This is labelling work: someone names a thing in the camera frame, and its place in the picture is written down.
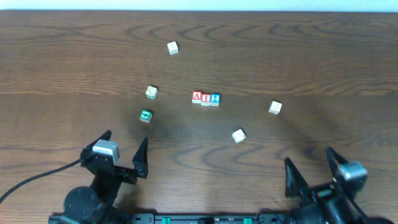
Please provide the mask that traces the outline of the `blue number 2 wooden block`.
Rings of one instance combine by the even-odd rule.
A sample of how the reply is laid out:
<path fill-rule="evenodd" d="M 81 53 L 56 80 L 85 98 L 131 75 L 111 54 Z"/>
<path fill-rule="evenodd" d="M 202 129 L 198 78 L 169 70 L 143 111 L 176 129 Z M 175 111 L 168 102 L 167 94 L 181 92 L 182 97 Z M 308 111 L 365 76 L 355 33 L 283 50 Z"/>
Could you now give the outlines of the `blue number 2 wooden block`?
<path fill-rule="evenodd" d="M 211 99 L 210 99 L 210 105 L 211 106 L 219 106 L 220 105 L 220 99 L 221 99 L 221 95 L 220 94 L 212 93 L 211 94 Z"/>

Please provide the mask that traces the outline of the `plain engraved wooden block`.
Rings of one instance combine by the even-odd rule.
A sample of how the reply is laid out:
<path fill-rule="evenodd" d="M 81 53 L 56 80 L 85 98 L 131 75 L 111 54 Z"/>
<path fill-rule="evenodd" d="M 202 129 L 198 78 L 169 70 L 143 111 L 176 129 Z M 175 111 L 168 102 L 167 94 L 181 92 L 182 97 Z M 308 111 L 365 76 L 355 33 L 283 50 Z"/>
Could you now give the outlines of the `plain engraved wooden block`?
<path fill-rule="evenodd" d="M 272 114 L 279 114 L 282 108 L 282 103 L 278 101 L 272 101 L 270 107 L 269 107 L 269 112 Z"/>

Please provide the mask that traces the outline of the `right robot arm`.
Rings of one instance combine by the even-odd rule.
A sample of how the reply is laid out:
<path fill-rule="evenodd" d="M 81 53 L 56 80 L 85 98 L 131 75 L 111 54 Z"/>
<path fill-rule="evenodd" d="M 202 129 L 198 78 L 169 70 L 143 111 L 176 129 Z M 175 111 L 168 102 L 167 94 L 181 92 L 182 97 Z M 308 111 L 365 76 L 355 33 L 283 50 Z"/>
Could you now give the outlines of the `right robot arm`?
<path fill-rule="evenodd" d="M 358 161 L 348 161 L 329 147 L 331 182 L 310 187 L 290 158 L 285 158 L 285 196 L 297 198 L 299 208 L 291 210 L 284 223 L 312 224 L 393 224 L 384 217 L 367 216 L 354 201 L 368 178 Z"/>

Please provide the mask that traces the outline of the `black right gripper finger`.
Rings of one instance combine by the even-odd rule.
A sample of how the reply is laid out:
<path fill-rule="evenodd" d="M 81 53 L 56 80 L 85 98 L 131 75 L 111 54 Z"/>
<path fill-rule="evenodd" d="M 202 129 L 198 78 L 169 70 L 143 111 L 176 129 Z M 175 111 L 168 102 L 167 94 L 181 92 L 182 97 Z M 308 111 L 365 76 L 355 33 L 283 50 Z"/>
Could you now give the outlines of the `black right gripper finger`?
<path fill-rule="evenodd" d="M 296 168 L 289 157 L 284 160 L 285 164 L 285 196 L 288 198 L 298 197 L 308 199 L 310 188 L 302 174 Z"/>
<path fill-rule="evenodd" d="M 326 156 L 329 167 L 331 169 L 332 176 L 338 179 L 338 166 L 341 164 L 347 164 L 348 161 L 338 154 L 333 148 L 328 147 L 326 150 Z"/>

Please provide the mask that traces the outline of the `red letter A wooden block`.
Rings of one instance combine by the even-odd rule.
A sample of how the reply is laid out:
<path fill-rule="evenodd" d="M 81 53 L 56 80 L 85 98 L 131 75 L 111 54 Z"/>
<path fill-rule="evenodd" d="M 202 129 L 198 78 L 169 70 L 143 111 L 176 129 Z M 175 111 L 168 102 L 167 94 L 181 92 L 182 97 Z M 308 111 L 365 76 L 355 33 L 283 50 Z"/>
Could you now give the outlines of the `red letter A wooden block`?
<path fill-rule="evenodd" d="M 193 91 L 192 92 L 192 103 L 200 104 L 202 93 L 203 93 L 202 91 Z"/>

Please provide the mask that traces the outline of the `red letter I wooden block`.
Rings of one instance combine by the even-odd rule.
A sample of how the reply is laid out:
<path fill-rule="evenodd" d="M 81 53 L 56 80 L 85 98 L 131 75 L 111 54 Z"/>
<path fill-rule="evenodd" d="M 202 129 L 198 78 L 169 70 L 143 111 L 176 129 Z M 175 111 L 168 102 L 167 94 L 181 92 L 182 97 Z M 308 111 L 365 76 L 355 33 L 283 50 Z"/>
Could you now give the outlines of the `red letter I wooden block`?
<path fill-rule="evenodd" d="M 201 105 L 202 106 L 210 106 L 211 103 L 211 95 L 209 93 L 201 94 Z"/>

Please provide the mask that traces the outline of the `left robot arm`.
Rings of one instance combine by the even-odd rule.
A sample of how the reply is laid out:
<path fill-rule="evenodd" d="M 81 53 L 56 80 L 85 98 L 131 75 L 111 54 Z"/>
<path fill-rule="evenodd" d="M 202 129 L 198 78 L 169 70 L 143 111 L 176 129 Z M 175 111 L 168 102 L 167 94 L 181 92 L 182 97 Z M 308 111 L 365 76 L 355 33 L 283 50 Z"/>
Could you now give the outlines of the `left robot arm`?
<path fill-rule="evenodd" d="M 94 179 L 89 186 L 71 190 L 64 200 L 64 212 L 58 223 L 129 223 L 130 215 L 114 206 L 123 183 L 135 185 L 138 178 L 148 176 L 147 151 L 149 140 L 144 138 L 132 158 L 133 168 L 118 166 L 119 144 L 111 141 L 107 130 L 97 140 L 83 148 L 81 166 Z"/>

